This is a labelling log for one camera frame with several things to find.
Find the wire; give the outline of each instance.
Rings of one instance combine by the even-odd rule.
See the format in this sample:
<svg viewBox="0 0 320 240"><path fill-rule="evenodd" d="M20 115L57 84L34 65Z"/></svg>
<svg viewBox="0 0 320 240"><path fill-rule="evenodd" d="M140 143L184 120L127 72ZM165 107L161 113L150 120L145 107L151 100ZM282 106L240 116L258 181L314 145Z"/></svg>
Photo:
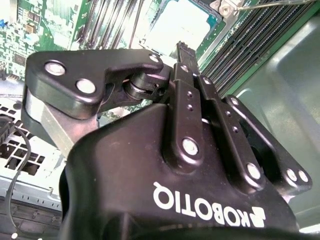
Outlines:
<svg viewBox="0 0 320 240"><path fill-rule="evenodd" d="M261 8L268 8L268 7L274 7L274 6L301 5L301 4L307 4L315 1L318 1L318 0L279 0L279 1L267 2L267 3L251 5L251 6L239 6L237 7L237 10L246 11L246 10L261 9Z"/></svg>
<svg viewBox="0 0 320 240"><path fill-rule="evenodd" d="M142 9L143 4L144 4L144 0L140 0L139 6L138 6L138 10L136 11L136 17L135 17L133 30L132 30L132 35L131 35L131 39L130 39L130 43L129 43L129 49L132 47L132 43L133 43L134 38L135 38L135 34L136 34L138 22L139 22L139 17L140 17L140 13L141 13L141 9Z"/></svg>
<svg viewBox="0 0 320 240"><path fill-rule="evenodd" d="M20 237L25 237L25 238L31 238L31 239L39 239L39 238L57 238L56 235L49 235L49 234L41 234L41 233L33 233L33 232L25 232L22 231L15 223L13 215L12 215L12 211L11 211L11 199L12 199L12 195L13 195L13 191L14 191L14 187L15 184L17 182L17 179L20 175L20 172L22 171L22 169L25 167L26 163L28 162L28 160L30 159L31 156L31 145L29 142L29 139L27 138L27 136L24 134L23 131L21 131L17 126L14 126L15 130L21 135L21 137L23 138L23 140L25 141L25 145L26 145L26 155L23 159L23 161L20 164L20 167L18 168L15 176L13 177L8 190L6 191L6 195L5 195L5 199L4 199L4 205L6 208L6 214L8 215L12 225L14 226L14 228L17 231L18 236Z"/></svg>

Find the green circuit board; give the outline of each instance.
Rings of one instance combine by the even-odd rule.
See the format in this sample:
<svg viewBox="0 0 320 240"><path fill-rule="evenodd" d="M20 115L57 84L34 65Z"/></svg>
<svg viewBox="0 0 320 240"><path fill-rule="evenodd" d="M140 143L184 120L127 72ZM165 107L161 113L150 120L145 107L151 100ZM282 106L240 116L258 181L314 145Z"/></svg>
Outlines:
<svg viewBox="0 0 320 240"><path fill-rule="evenodd" d="M0 62L24 79L26 59L39 51L70 50L86 23L90 3L82 0L20 0L17 21L0 28Z"/></svg>

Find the electronic component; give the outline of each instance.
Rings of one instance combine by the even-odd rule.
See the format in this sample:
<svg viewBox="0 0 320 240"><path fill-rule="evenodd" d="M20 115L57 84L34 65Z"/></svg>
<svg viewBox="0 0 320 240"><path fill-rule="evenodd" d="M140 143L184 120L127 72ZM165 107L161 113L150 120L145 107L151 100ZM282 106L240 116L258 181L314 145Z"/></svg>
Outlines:
<svg viewBox="0 0 320 240"><path fill-rule="evenodd" d="M29 11L28 12L28 18L33 21L34 18L35 18L35 14L33 12Z"/></svg>
<svg viewBox="0 0 320 240"><path fill-rule="evenodd" d="M34 46L40 40L39 36L35 33L26 34L24 41L30 46Z"/></svg>
<svg viewBox="0 0 320 240"><path fill-rule="evenodd" d="M221 95L225 94L251 67L266 58L270 47L314 4L252 10L229 39L212 45L213 51L200 57L202 73L214 80Z"/></svg>
<svg viewBox="0 0 320 240"><path fill-rule="evenodd" d="M40 23L40 16L37 15L37 14L35 14L33 20L34 20L36 23Z"/></svg>
<svg viewBox="0 0 320 240"><path fill-rule="evenodd" d="M31 23L27 23L25 25L25 31L28 33L28 34L34 34L36 32L36 28L33 24Z"/></svg>
<svg viewBox="0 0 320 240"><path fill-rule="evenodd" d="M15 125L10 122L10 119L5 119L4 116L0 116L0 146L14 130Z"/></svg>
<svg viewBox="0 0 320 240"><path fill-rule="evenodd" d="M7 70L6 63L4 61L0 61L0 80L6 80Z"/></svg>
<svg viewBox="0 0 320 240"><path fill-rule="evenodd" d="M14 75L14 74L8 74L5 78L6 81L12 82L12 83L16 83L18 80L20 79L19 76Z"/></svg>
<svg viewBox="0 0 320 240"><path fill-rule="evenodd" d="M202 1L197 2L193 0L161 1L148 32L141 40L142 45L167 56L179 41L192 49L197 49L206 36L213 32L216 24L222 20L215 10L203 4ZM168 33L170 37L163 40Z"/></svg>
<svg viewBox="0 0 320 240"><path fill-rule="evenodd" d="M19 64L21 66L25 66L26 65L26 58L24 56L21 56L21 55L15 53L14 57L13 57L13 62L16 64Z"/></svg>

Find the hole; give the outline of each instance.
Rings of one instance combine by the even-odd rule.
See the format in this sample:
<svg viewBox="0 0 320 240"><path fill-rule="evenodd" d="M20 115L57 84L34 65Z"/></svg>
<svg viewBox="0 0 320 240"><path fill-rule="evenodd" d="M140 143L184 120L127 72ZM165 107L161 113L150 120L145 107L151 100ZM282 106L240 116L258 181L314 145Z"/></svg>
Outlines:
<svg viewBox="0 0 320 240"><path fill-rule="evenodd" d="M32 152L31 155L30 155L29 160L35 162L37 157L38 157L38 154L35 154L35 153Z"/></svg>
<svg viewBox="0 0 320 240"><path fill-rule="evenodd" d="M9 159L16 148L11 145L2 144L0 146L0 158Z"/></svg>
<svg viewBox="0 0 320 240"><path fill-rule="evenodd" d="M236 126L232 127L232 130L237 134L239 132L239 129Z"/></svg>
<svg viewBox="0 0 320 240"><path fill-rule="evenodd" d="M30 140L30 139L32 139L34 136L35 136L35 135L29 133L28 136L26 136L26 138Z"/></svg>
<svg viewBox="0 0 320 240"><path fill-rule="evenodd" d="M15 131L13 134L18 136L18 137L21 137L21 134L19 132L17 132L17 131Z"/></svg>
<svg viewBox="0 0 320 240"><path fill-rule="evenodd" d="M21 162L20 159L15 158L15 157L10 157L10 160L8 161L8 163L6 164L5 167L8 169L11 169L11 170L16 170L16 168L20 162Z"/></svg>
<svg viewBox="0 0 320 240"><path fill-rule="evenodd" d="M187 107L186 107L190 112L192 112L194 109L193 109L193 107L192 107L192 105L188 105Z"/></svg>
<svg viewBox="0 0 320 240"><path fill-rule="evenodd" d="M45 157L44 156L40 156L37 162L39 164L42 164L44 160L45 160Z"/></svg>
<svg viewBox="0 0 320 240"><path fill-rule="evenodd" d="M12 144L12 145L16 145L16 146L19 145L19 143L17 141L13 141L13 140L10 140L9 143Z"/></svg>
<svg viewBox="0 0 320 240"><path fill-rule="evenodd" d="M157 90L157 93L159 94L159 96L163 96L164 94L165 94L165 89L164 88L159 88L158 90Z"/></svg>
<svg viewBox="0 0 320 240"><path fill-rule="evenodd" d="M13 108L14 108L15 110L20 110L20 109L22 108L22 105L21 105L21 103L15 103L15 104L13 105Z"/></svg>
<svg viewBox="0 0 320 240"><path fill-rule="evenodd" d="M12 116L8 116L6 114L0 114L0 117L5 117L7 118L10 122L14 122L16 119Z"/></svg>
<svg viewBox="0 0 320 240"><path fill-rule="evenodd" d="M1 108L0 108L0 110L2 110L2 111L4 111L4 112L6 112L6 111L8 111L8 110L9 110L9 108L7 108L7 107L3 106L3 107L1 107Z"/></svg>
<svg viewBox="0 0 320 240"><path fill-rule="evenodd" d="M27 151L22 150L22 149L17 149L14 153L15 156L19 157L19 158L23 158L26 155Z"/></svg>
<svg viewBox="0 0 320 240"><path fill-rule="evenodd" d="M38 171L39 167L40 167L39 165L33 164L31 162L27 162L24 168L22 168L22 171L28 173L29 175L34 176L36 175L36 172Z"/></svg>
<svg viewBox="0 0 320 240"><path fill-rule="evenodd" d="M22 121L18 120L14 125L16 125L17 127L20 127L21 124L22 124Z"/></svg>

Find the ventilation grille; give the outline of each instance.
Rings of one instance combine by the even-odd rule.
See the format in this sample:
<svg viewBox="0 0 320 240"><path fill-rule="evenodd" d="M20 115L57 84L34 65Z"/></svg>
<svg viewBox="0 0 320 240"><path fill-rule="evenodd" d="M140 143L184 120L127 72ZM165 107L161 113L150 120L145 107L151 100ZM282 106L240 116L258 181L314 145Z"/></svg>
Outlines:
<svg viewBox="0 0 320 240"><path fill-rule="evenodd" d="M16 113L17 111L14 109L9 109L0 104L0 117L9 118L30 140L34 135L24 128L24 125L20 120L15 118ZM0 158L7 161L5 168L17 170L27 154L27 146L20 133L15 131L13 134L19 138L17 140L9 140L7 143L0 146ZM44 156L32 152L22 171L34 176L44 160Z"/></svg>

